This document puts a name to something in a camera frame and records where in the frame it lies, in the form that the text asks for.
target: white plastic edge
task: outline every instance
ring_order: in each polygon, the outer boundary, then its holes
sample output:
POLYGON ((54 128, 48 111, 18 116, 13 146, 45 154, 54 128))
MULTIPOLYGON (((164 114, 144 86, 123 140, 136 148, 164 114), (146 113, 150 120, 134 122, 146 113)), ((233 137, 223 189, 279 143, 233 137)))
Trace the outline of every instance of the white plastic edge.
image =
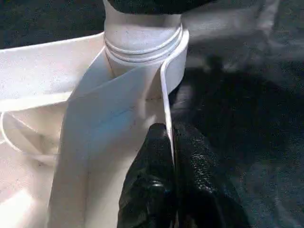
POLYGON ((189 42, 189 32, 188 30, 183 31, 183 39, 180 42, 180 45, 176 49, 175 52, 173 52, 162 64, 161 66, 161 91, 162 91, 162 98, 163 98, 163 105, 164 105, 164 111, 165 111, 165 120, 166 120, 166 128, 167 133, 170 139, 171 144, 171 153, 172 153, 172 159, 174 164, 174 143, 173 143, 173 131, 172 131, 172 119, 171 119, 171 111, 170 111, 170 103, 169 103, 169 93, 167 89, 167 83, 166 83, 166 75, 167 75, 167 68, 170 65, 170 63, 177 58, 183 51, 185 51, 188 47, 189 42))

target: black cloth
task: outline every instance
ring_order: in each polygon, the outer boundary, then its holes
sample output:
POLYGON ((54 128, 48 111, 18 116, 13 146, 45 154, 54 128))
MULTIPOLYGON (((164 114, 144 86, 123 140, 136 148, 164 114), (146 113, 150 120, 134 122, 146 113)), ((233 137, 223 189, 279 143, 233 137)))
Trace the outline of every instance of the black cloth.
POLYGON ((117 10, 129 14, 181 14, 214 0, 109 0, 117 10))
MULTIPOLYGON (((285 66, 290 77, 294 67, 285 66)), ((208 138, 252 227, 301 228, 304 98, 265 78, 186 69, 171 114, 208 138)))

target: black leather glove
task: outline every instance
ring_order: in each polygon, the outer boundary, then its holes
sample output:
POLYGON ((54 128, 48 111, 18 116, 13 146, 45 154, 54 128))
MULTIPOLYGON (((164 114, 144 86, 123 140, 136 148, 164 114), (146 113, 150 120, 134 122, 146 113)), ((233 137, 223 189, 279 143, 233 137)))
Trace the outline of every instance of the black leather glove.
POLYGON ((173 126, 176 171, 166 127, 154 124, 126 175, 117 227, 169 228, 177 211, 180 228, 249 227, 208 140, 190 125, 173 126))
POLYGON ((214 0, 109 0, 122 13, 181 14, 214 0))
POLYGON ((174 149, 180 228, 248 228, 207 138, 191 125, 174 124, 174 149))
POLYGON ((119 200, 118 228, 168 228, 176 216, 176 192, 166 127, 156 123, 133 161, 119 200))

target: white plastic strip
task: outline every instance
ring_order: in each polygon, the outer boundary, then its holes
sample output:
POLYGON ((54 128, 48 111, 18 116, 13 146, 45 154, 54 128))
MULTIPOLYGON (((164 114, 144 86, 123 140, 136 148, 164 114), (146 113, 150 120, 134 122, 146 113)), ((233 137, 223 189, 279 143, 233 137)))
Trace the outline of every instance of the white plastic strip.
POLYGON ((104 34, 0 50, 0 112, 66 101, 104 47, 104 34))

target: white cylindrical fitting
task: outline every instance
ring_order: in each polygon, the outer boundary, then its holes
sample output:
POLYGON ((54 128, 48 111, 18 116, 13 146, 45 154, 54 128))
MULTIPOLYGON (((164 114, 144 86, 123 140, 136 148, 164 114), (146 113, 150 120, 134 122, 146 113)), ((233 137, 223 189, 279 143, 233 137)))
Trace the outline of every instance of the white cylindrical fitting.
POLYGON ((104 0, 107 50, 126 62, 148 62, 168 56, 182 37, 181 15, 132 15, 104 0))

